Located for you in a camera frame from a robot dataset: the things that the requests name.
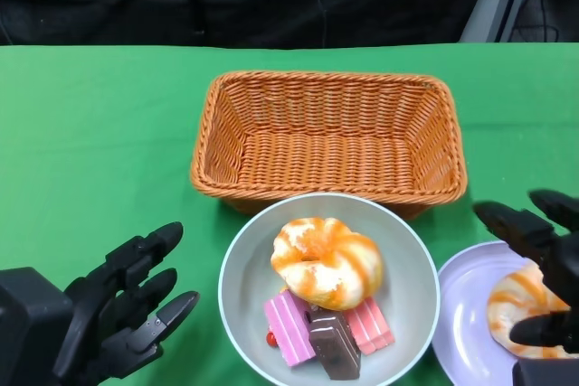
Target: white bowl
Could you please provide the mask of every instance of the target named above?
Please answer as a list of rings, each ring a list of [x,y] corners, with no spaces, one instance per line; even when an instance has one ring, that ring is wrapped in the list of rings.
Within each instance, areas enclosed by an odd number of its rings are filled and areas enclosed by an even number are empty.
[[[396,342],[363,355],[358,380],[331,381],[315,361],[290,368],[280,350],[270,348],[265,341],[268,323],[263,305],[283,286],[270,265],[273,239],[287,222],[314,216],[340,219],[352,231],[374,240],[384,258],[384,283],[375,300]],[[253,217],[225,254],[218,291],[221,318],[233,346],[256,372],[279,386],[391,384],[428,348],[441,305],[436,268],[416,233],[386,208],[339,193],[296,196]]]

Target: orange wicker basket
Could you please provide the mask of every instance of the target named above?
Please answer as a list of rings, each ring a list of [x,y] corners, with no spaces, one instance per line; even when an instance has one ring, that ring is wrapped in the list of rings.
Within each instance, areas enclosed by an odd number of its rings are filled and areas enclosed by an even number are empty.
[[[405,219],[467,187],[454,102],[440,80],[276,71],[212,83],[191,181],[249,214],[298,194],[340,192]]]

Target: green backdrop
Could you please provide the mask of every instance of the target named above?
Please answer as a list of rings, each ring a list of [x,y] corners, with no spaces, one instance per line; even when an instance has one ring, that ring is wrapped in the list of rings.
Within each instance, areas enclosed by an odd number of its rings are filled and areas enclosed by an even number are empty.
[[[334,51],[161,47],[0,50],[0,268],[65,288],[133,235],[185,225],[159,269],[201,301],[163,358],[116,386],[265,384],[230,345],[217,307],[223,255],[247,218],[188,180],[209,82],[248,69],[435,75],[454,95],[470,188],[412,226],[437,267],[492,237],[475,200],[530,206],[538,187],[579,193],[579,45],[456,44]],[[396,386],[450,385],[432,352]]]

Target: green tablecloth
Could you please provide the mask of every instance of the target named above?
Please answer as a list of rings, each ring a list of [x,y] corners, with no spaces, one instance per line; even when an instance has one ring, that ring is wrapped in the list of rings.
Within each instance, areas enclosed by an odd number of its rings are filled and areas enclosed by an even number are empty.
[[[437,267],[491,238],[470,211],[473,201],[524,207],[530,188],[579,193],[579,45],[3,48],[0,268],[33,266],[64,288],[133,235],[185,225],[159,269],[177,268],[174,294],[195,289],[201,301],[165,356],[125,386],[265,384],[230,345],[217,307],[223,255],[247,218],[195,192],[188,179],[210,80],[246,69],[416,72],[449,84],[470,188],[460,202],[412,222]],[[396,383],[419,384],[450,384],[432,352]]]

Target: brown chocolate bar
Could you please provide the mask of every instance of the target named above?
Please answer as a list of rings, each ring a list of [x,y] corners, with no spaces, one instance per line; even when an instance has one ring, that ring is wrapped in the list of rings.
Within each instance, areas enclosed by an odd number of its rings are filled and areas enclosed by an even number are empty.
[[[308,312],[309,343],[330,380],[360,377],[360,350],[344,315],[318,307]]]

